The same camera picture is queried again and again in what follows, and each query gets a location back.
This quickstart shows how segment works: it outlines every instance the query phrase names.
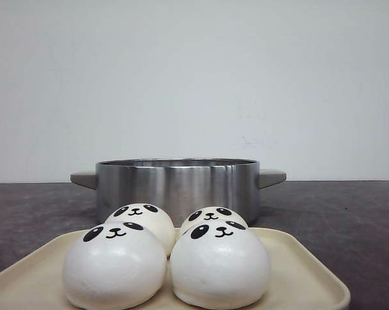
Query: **black eye patch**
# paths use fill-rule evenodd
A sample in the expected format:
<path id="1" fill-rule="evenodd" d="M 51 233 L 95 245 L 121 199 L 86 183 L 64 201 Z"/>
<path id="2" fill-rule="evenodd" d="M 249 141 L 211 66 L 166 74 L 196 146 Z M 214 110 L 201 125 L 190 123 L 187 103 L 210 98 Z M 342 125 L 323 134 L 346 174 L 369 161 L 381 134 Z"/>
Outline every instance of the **black eye patch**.
<path id="1" fill-rule="evenodd" d="M 232 215 L 232 212 L 225 208 L 217 208 L 217 211 L 223 215 Z"/>
<path id="2" fill-rule="evenodd" d="M 131 228 L 131 229 L 136 229 L 138 231 L 142 231 L 144 228 L 143 226 L 137 224 L 137 223 L 132 223 L 132 222 L 125 222 L 123 223 L 124 226 L 127 226 L 128 228 Z"/>
<path id="3" fill-rule="evenodd" d="M 158 212 L 157 208 L 153 205 L 144 205 L 144 208 L 151 211 L 151 212 Z"/>
<path id="4" fill-rule="evenodd" d="M 190 215 L 190 217 L 188 218 L 188 221 L 191 222 L 191 221 L 194 221 L 196 218 L 198 218 L 201 214 L 201 211 L 196 211 L 194 212 L 192 215 Z"/>
<path id="5" fill-rule="evenodd" d="M 192 239 L 198 239 L 202 236 L 204 236 L 208 231 L 208 225 L 202 225 L 199 227 L 196 227 L 191 234 Z"/>
<path id="6" fill-rule="evenodd" d="M 96 236 L 98 236 L 101 231 L 103 231 L 104 227 L 96 227 L 90 231 L 87 232 L 87 234 L 84 236 L 83 241 L 88 242 L 94 239 Z"/>
<path id="7" fill-rule="evenodd" d="M 245 230 L 246 230 L 246 227 L 244 227 L 243 225 L 240 225 L 239 223 L 232 222 L 232 221 L 227 221 L 226 223 L 227 223 L 228 225 L 234 227 L 234 228 L 241 229 L 242 231 L 245 231 Z"/>
<path id="8" fill-rule="evenodd" d="M 119 216 L 119 215 L 122 215 L 122 213 L 124 213 L 124 212 L 127 211 L 127 210 L 128 210 L 128 207 L 119 208 L 119 209 L 116 210 L 116 212 L 114 213 L 114 217 Z"/>

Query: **metal pot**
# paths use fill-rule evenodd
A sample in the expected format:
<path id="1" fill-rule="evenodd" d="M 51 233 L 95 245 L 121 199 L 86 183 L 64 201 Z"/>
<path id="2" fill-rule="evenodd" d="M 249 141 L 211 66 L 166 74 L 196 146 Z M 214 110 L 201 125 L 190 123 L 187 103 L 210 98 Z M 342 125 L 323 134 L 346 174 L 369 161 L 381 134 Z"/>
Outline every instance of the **metal pot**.
<path id="1" fill-rule="evenodd" d="M 259 189 L 285 181 L 286 173 L 260 170 L 255 160 L 227 158 L 102 161 L 95 172 L 71 181 L 97 191 L 97 221 L 129 203 L 153 203 L 178 226 L 197 209 L 226 207 L 246 222 L 259 214 Z"/>

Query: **dark table surface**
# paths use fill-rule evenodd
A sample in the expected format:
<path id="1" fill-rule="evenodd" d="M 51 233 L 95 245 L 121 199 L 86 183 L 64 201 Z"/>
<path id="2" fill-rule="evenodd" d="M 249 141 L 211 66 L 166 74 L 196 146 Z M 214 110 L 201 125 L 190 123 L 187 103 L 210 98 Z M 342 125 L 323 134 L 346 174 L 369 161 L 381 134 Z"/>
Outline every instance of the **dark table surface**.
<path id="1" fill-rule="evenodd" d="M 261 191 L 251 224 L 294 235 L 349 288 L 350 309 L 389 309 L 389 181 L 287 181 Z M 95 192 L 0 184 L 0 271 L 60 234 L 95 225 Z"/>

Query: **cream tray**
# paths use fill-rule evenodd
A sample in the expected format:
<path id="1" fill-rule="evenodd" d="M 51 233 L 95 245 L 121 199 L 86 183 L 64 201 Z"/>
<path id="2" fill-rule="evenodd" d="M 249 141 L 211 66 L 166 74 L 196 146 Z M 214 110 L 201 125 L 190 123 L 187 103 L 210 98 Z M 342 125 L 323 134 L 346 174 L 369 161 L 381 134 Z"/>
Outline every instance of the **cream tray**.
<path id="1" fill-rule="evenodd" d="M 241 309 L 340 310 L 348 309 L 350 293 L 293 236 L 282 231 L 252 228 L 272 259 L 269 289 L 258 302 Z M 2 309 L 78 309 L 66 300 L 61 268 L 66 251 L 84 231 L 63 234 L 0 273 Z M 164 286 L 135 310 L 200 309 L 173 295 L 169 275 Z"/>

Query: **pot rim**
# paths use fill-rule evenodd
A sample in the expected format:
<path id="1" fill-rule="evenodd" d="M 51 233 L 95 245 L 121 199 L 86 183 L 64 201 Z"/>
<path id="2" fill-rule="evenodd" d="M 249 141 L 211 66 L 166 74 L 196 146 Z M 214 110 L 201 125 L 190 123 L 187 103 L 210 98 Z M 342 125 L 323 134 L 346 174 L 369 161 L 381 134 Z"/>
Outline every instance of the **pot rim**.
<path id="1" fill-rule="evenodd" d="M 169 161 L 176 162 L 175 165 L 136 165 L 136 163 L 162 163 Z M 241 158 L 136 158 L 130 160 L 109 160 L 100 161 L 97 165 L 111 166 L 111 167 L 137 167 L 137 168 L 190 168 L 190 167 L 226 167 L 226 166 L 247 166 L 258 164 L 257 160 L 246 160 Z"/>

